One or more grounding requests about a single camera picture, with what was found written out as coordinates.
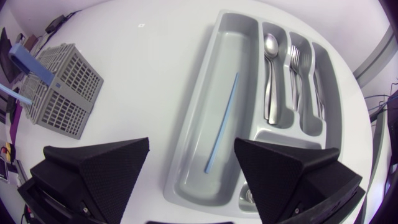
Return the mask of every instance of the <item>cutlery basket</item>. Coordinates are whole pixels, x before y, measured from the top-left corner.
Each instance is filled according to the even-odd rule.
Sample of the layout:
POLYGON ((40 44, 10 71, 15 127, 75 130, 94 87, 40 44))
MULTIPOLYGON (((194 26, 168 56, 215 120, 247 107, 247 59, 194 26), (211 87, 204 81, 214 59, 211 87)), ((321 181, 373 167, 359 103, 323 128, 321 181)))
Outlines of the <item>cutlery basket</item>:
POLYGON ((37 60, 51 73, 51 85, 30 72, 20 94, 32 100, 21 103, 33 122, 71 138, 80 139, 103 79, 79 53, 75 44, 44 50, 37 60))

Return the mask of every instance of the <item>blue object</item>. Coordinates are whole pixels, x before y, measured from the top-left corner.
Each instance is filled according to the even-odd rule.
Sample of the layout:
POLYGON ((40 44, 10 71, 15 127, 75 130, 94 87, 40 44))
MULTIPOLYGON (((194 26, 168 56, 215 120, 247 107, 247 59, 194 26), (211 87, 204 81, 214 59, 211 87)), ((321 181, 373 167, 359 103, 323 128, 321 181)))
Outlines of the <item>blue object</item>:
POLYGON ((26 103, 28 105, 32 105, 32 100, 30 100, 30 99, 28 99, 28 98, 26 98, 24 96, 21 96, 20 94, 8 89, 7 87, 5 87, 2 84, 0 84, 0 90, 5 91, 8 95, 14 97, 15 99, 17 99, 17 100, 19 100, 19 101, 21 101, 23 103, 26 103))
POLYGON ((51 85, 54 74, 48 71, 39 61, 37 61, 21 44, 14 44, 8 53, 8 57, 25 74, 33 72, 47 85, 51 85))
POLYGON ((236 85, 238 84, 238 77, 239 77, 239 73, 237 73, 236 76, 235 76, 234 86, 232 87, 232 91, 231 91, 231 94, 229 96, 229 100, 228 100, 228 104, 226 106, 223 122, 221 123, 221 127, 220 127, 220 130, 218 131, 216 142, 214 144, 213 150, 211 152, 210 159, 209 159, 209 161, 207 163, 207 166, 206 166, 206 169, 205 169, 205 173, 207 173, 207 174, 210 172, 211 167, 213 166, 214 160, 216 159, 218 146, 220 145, 221 138, 222 138, 222 136, 224 134, 226 122, 228 120, 229 112, 231 111, 231 105, 232 105, 233 98, 234 98, 234 95, 235 95, 236 85))

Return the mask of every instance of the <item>cutlery tray compartment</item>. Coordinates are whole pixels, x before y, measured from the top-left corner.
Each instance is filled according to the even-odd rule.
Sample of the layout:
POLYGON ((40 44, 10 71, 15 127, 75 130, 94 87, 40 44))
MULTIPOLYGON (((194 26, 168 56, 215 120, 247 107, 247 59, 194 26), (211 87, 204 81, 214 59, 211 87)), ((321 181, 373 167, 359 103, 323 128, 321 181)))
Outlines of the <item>cutlery tray compartment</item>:
POLYGON ((234 154, 236 137, 308 149, 341 144, 340 96, 333 66, 326 50, 300 32, 259 17, 221 11, 202 62, 193 95, 177 141, 164 188, 172 203, 195 210, 232 217, 258 217, 255 204, 245 201, 247 184, 234 154), (264 119, 268 64, 264 60, 264 37, 272 34, 279 51, 273 59, 277 88, 277 124, 264 119), (302 76, 303 115, 294 110, 290 80, 291 48, 304 55, 302 76), (327 93, 326 122, 318 117, 313 72, 316 57, 322 86, 327 93), (229 117, 210 172, 206 165, 239 73, 229 117))
POLYGON ((248 138, 252 109, 256 102, 259 65, 259 24, 250 17, 225 14, 213 35, 194 89, 190 125, 183 127, 177 150, 185 155, 174 182, 175 191, 184 199, 206 206, 226 204, 239 176, 233 151, 235 137, 248 138), (205 167, 210 158, 228 104, 236 73, 236 91, 224 134, 212 169, 205 167))

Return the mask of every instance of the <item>basket handle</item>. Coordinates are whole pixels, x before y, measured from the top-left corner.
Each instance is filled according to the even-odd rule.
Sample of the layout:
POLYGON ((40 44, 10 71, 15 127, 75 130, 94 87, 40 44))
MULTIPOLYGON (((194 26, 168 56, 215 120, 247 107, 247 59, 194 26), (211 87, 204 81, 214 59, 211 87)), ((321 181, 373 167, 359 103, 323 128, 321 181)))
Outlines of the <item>basket handle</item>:
POLYGON ((51 85, 54 74, 48 71, 25 49, 22 44, 14 44, 8 53, 8 57, 25 74, 33 72, 47 85, 51 85))

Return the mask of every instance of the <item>fork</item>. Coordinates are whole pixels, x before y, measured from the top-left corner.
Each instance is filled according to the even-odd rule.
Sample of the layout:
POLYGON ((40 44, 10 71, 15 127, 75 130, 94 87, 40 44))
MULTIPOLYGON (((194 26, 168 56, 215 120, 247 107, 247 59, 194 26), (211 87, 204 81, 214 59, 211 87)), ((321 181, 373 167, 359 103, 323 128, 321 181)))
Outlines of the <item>fork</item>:
POLYGON ((294 83, 296 88, 292 88, 293 91, 293 99, 294 99, 294 108, 301 112, 301 92, 302 92, 302 84, 301 84, 301 75, 299 73, 299 59, 300 59, 300 51, 296 48, 296 46, 292 45, 292 59, 290 61, 290 66, 292 67, 295 75, 292 82, 294 83))

